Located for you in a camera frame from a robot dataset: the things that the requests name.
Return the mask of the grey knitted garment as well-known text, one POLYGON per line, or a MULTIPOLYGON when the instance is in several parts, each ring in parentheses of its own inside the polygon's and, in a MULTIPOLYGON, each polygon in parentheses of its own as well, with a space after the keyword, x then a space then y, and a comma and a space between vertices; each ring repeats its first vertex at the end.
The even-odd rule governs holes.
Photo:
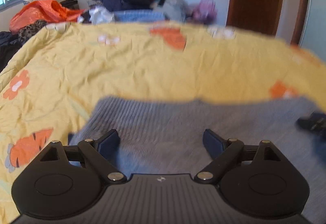
POLYGON ((68 137, 70 145, 118 131, 120 147, 112 163, 132 173, 196 174, 210 156, 202 143, 206 129, 247 145, 270 140, 308 181, 310 195, 303 210, 312 223, 325 223, 325 138, 300 129, 296 122, 319 111, 304 97, 241 105, 199 100, 158 103, 101 99, 87 123, 68 137))

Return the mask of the dark clothes beside bed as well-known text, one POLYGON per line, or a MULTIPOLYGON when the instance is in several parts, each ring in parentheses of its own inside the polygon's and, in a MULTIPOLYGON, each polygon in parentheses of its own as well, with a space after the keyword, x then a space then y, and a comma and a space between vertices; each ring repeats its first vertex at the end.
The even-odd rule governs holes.
POLYGON ((22 47, 18 35, 11 32, 0 32, 0 72, 7 66, 13 55, 22 47))

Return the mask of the yellow carrot print quilt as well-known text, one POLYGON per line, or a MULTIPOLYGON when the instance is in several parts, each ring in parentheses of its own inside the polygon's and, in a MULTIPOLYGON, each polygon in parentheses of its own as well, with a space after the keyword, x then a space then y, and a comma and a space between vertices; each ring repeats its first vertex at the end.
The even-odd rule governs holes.
POLYGON ((11 186, 52 140, 67 141, 96 103, 250 103, 305 96, 325 107, 325 63, 285 41, 175 22, 50 24, 1 71, 1 223, 18 216, 11 186))

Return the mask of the silver white crumpled bag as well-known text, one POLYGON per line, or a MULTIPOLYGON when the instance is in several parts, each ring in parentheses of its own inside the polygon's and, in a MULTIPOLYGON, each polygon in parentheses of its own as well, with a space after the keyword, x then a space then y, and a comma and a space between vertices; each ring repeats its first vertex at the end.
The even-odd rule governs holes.
POLYGON ((91 25, 111 23, 114 21, 114 14, 101 5, 90 7, 77 18, 78 23, 91 25))

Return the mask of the pink plastic bag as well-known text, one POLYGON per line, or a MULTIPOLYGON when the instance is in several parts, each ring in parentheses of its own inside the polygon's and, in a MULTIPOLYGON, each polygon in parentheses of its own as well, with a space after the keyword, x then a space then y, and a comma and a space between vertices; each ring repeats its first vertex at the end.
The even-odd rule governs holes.
POLYGON ((201 0, 193 9, 192 18, 198 23, 209 25, 217 18, 216 3, 214 0, 201 0))

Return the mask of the light blue fleece blanket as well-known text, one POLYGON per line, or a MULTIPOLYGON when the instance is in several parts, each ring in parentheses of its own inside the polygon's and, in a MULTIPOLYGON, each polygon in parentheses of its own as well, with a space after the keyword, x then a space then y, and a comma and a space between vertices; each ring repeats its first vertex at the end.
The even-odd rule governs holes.
POLYGON ((161 12, 152 10, 126 10, 113 13, 114 19, 118 22, 158 22, 165 21, 166 17, 161 12))

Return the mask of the leopard print cloth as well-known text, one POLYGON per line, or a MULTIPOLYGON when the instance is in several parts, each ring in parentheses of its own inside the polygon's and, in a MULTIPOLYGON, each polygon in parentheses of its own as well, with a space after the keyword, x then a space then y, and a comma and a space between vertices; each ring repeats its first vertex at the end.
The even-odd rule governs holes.
POLYGON ((29 24, 22 28, 18 33, 18 41, 24 45, 30 38, 35 36, 43 27, 48 24, 45 20, 36 20, 34 23, 29 24))

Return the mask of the grey garment on pile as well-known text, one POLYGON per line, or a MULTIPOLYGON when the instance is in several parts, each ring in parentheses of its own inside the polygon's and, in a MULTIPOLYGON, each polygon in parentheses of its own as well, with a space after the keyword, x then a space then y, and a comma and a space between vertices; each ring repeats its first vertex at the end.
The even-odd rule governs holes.
POLYGON ((165 0, 162 5, 158 4, 153 10, 163 13, 169 20, 178 22, 185 22, 191 16, 191 9, 185 0, 165 0))

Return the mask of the orange plastic bag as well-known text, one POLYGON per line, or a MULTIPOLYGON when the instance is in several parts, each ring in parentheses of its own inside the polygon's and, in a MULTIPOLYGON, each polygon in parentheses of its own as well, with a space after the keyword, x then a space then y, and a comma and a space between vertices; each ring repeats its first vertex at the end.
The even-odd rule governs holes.
POLYGON ((17 34, 22 28, 37 20, 44 20, 48 23, 76 22, 84 12, 85 9, 65 8, 55 0, 37 0, 25 5, 14 15, 9 23, 9 30, 17 34))

